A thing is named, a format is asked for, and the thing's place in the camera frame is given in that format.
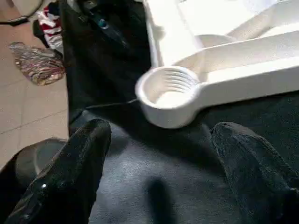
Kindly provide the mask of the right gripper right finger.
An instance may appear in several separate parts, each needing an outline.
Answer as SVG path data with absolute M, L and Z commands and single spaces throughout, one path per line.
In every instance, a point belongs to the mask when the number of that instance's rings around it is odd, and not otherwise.
M 211 140 L 246 224 L 297 224 L 299 174 L 262 136 L 231 122 Z

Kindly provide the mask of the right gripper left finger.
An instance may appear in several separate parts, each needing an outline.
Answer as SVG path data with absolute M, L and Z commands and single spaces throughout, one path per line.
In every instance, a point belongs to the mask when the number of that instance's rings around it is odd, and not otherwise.
M 88 223 L 110 144 L 109 123 L 88 121 L 31 182 L 4 222 Z

